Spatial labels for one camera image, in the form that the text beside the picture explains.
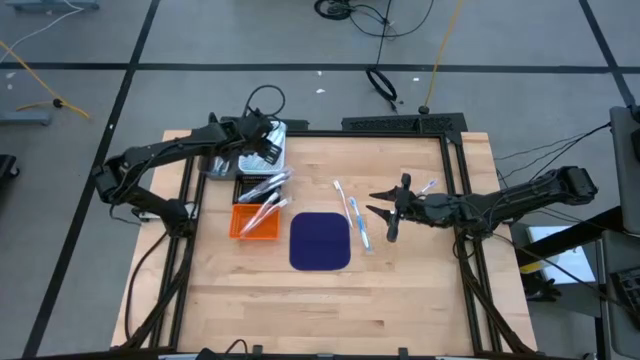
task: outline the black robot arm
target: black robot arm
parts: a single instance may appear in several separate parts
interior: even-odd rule
[[[554,203],[582,205],[598,192],[585,169],[566,166],[536,179],[486,195],[414,194],[411,176],[402,175],[402,187],[374,193],[376,199],[394,201],[395,211],[367,205],[388,224],[387,240],[395,242],[400,220],[433,227],[458,226],[473,238],[486,238],[502,222]]]
[[[267,139],[273,130],[269,118],[259,110],[241,118],[209,116],[209,125],[193,129],[191,135],[147,146],[132,147],[108,159],[91,171],[100,199],[111,205],[128,203],[134,213],[150,212],[164,222],[172,236],[185,236],[192,222],[184,205],[177,199],[165,200],[140,187],[138,182],[149,169],[193,156],[222,156],[257,153],[274,164],[282,149]]]

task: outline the blue object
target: blue object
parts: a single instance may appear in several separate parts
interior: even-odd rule
[[[296,270],[340,270],[351,260],[349,223],[338,213],[296,215],[289,242],[289,262]]]

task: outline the wooden tabletop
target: wooden tabletop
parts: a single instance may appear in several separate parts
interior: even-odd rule
[[[164,137],[185,135],[188,132],[167,131]],[[473,191],[496,191],[499,186],[487,134],[464,133],[463,141]],[[453,147],[450,153],[456,189],[461,191]],[[414,191],[437,179],[430,192],[446,192],[439,141],[289,137],[286,162],[295,173],[283,191],[293,203],[281,214],[277,241],[230,239],[233,182],[207,181],[178,350],[198,352],[209,347],[224,351],[235,339],[243,338],[249,346],[263,345],[267,353],[392,355],[398,347],[407,347],[412,355],[472,355],[459,265],[452,254],[453,230],[403,222],[392,244],[385,239],[384,221],[365,208],[370,204],[390,209],[392,203],[368,194],[399,184],[403,172],[411,174]],[[151,191],[165,198],[177,197],[183,169],[184,162],[156,169]],[[358,200],[374,254],[365,254],[353,230],[351,262],[346,268],[297,271],[289,264],[291,219],[301,212],[342,214],[335,179],[347,196]],[[163,231],[160,223],[141,227],[132,268]],[[509,235],[506,228],[497,231]],[[136,278],[132,329],[157,300],[167,243],[146,260]],[[491,238],[484,241],[484,249],[496,307],[524,343],[535,349],[513,248]],[[124,342],[124,300],[114,345]],[[488,349],[486,317],[477,304]],[[168,319],[172,313],[170,305]],[[164,339],[169,327],[164,326]]]

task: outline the white toothbrush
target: white toothbrush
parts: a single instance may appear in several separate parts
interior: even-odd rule
[[[347,220],[349,220],[349,226],[353,229],[353,222],[351,221],[351,215],[349,214],[349,207],[347,206],[347,199],[344,197],[344,191],[342,191],[342,186],[340,186],[340,182],[338,180],[333,180],[333,186],[336,187],[336,190],[342,196],[342,205],[344,205],[344,214],[347,216]]]

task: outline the orange container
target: orange container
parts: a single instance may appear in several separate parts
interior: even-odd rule
[[[262,204],[236,204],[233,205],[229,237],[242,240],[276,240],[280,235],[280,210],[276,210],[258,226],[249,231],[244,237],[240,237],[240,231],[258,212]]]

